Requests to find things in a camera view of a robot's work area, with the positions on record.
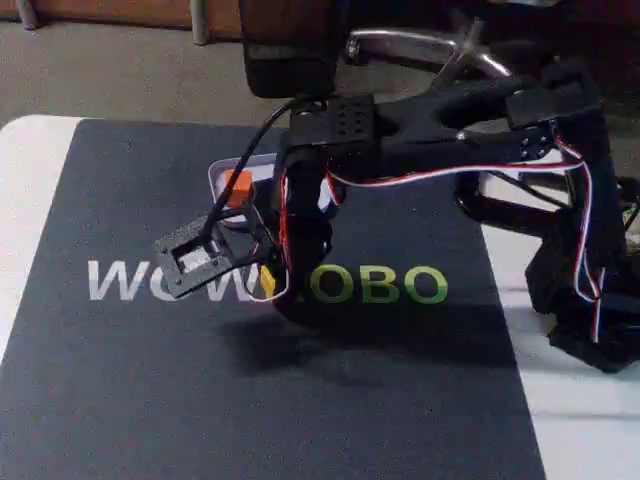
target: dark gray mat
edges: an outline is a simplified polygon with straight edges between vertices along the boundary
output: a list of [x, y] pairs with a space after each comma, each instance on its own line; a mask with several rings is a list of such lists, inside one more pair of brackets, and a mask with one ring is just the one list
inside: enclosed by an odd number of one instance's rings
[[[450, 179], [349, 192], [326, 263], [353, 295], [294, 309], [326, 329], [239, 302], [233, 282], [221, 301], [154, 296], [153, 240], [205, 213], [209, 164], [251, 133], [80, 124], [0, 370], [0, 477], [543, 478], [482, 234]], [[131, 283], [144, 261], [137, 290], [95, 291], [113, 262]], [[397, 300], [363, 303], [363, 265], [395, 272]], [[416, 266], [442, 272], [444, 302], [414, 301]], [[415, 288], [435, 294], [428, 274]]]

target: orange cube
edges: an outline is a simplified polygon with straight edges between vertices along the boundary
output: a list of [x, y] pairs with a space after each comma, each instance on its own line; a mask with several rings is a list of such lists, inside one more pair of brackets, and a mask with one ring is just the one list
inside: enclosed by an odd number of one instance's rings
[[[227, 170], [224, 172], [225, 174], [225, 185], [229, 183], [229, 179], [233, 174], [233, 170]], [[248, 171], [244, 171], [240, 173], [236, 184], [233, 186], [233, 190], [231, 191], [231, 196], [229, 197], [229, 201], [227, 202], [227, 206], [230, 208], [240, 208], [242, 204], [249, 198], [251, 195], [251, 189], [253, 188], [253, 174]]]

